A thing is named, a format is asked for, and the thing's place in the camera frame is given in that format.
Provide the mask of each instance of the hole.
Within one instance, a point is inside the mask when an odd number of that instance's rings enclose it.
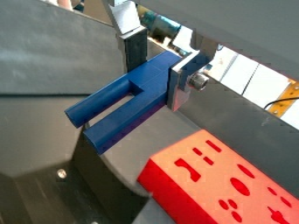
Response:
[[[191,180],[194,182],[197,182],[201,179],[202,175],[193,169],[193,167],[186,163],[186,161],[182,158],[179,158],[175,161],[175,164],[177,166],[187,169],[187,171],[191,173]]]
[[[207,140],[206,143],[217,152],[222,152],[221,147],[211,140]]]
[[[219,200],[219,205],[222,206],[223,209],[226,209],[226,210],[230,209],[230,206],[223,199]]]
[[[129,94],[122,99],[115,100],[114,103],[111,103],[113,105],[107,105],[107,109],[101,114],[97,113],[95,117],[89,121],[90,127],[94,126],[94,124],[97,124],[110,114],[113,114],[134,98],[135,98],[135,96]]]
[[[203,160],[210,164],[214,165],[214,162],[211,161],[211,159],[209,157],[205,157]]]
[[[246,168],[242,164],[238,164],[238,168],[254,179],[255,175],[253,174],[253,172],[249,170],[249,168]]]
[[[293,207],[290,201],[289,201],[286,198],[281,197],[281,200],[282,200],[290,207]]]
[[[269,190],[274,195],[277,195],[277,191],[275,191],[271,187],[269,187],[267,190]]]
[[[270,212],[273,213],[271,214],[271,219],[274,221],[277,221],[278,223],[282,223],[282,224],[290,224],[288,221],[286,221],[286,218],[284,216],[284,214],[279,212],[279,211],[275,211],[270,206],[267,207],[267,209],[270,210]]]
[[[237,178],[231,178],[230,179],[230,183],[233,184],[233,186],[235,187],[235,189],[246,196],[250,195],[250,191],[247,186],[243,184],[243,182],[237,179]]]
[[[58,170],[58,175],[62,179],[66,179],[67,178],[67,172],[63,170],[63,169],[59,169]]]
[[[239,208],[238,203],[237,203],[233,199],[229,200],[229,204],[230,204],[235,209]]]
[[[231,212],[231,215],[237,222],[242,222],[242,217],[239,216],[239,214],[237,212]]]
[[[194,151],[199,156],[202,155],[202,152],[199,151],[199,149],[193,148],[193,151]]]

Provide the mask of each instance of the metal clamp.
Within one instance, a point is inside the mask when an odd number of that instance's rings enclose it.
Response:
[[[193,39],[186,47],[186,49],[190,49],[190,53],[170,69],[167,107],[173,111],[187,102],[193,88],[198,91],[206,88],[210,78],[199,73],[199,70],[211,62],[218,48],[215,41],[205,38],[191,29],[183,27],[181,32],[186,32]],[[199,47],[201,50],[194,50],[193,46]]]

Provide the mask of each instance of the screw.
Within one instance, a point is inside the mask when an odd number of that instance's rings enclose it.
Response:
[[[63,170],[63,169],[59,169],[58,170],[58,175],[62,179],[66,179],[67,178],[67,172]]]
[[[198,91],[202,91],[206,88],[209,81],[210,81],[210,78],[203,73],[197,72],[193,74],[189,80],[189,84]]]

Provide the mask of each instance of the white panel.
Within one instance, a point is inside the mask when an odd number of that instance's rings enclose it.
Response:
[[[288,85],[289,79],[281,73],[261,65],[247,86],[245,97],[263,108],[278,99]]]
[[[193,39],[193,30],[186,26],[182,26],[182,29],[173,41],[173,44],[182,48],[187,53],[194,52],[191,48],[191,39]]]
[[[257,68],[258,63],[253,59],[239,55],[223,77],[222,84],[242,94]]]
[[[210,76],[219,81],[229,65],[238,54],[227,47],[223,47],[221,51],[215,53],[214,60],[211,61],[213,68],[210,70]]]

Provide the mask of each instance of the metal plate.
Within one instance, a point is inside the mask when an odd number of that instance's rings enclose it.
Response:
[[[67,172],[67,178],[59,178],[59,169]],[[15,183],[31,223],[113,223],[73,162],[23,175]]]
[[[0,11],[0,94],[90,94],[123,74],[111,26],[37,0]]]

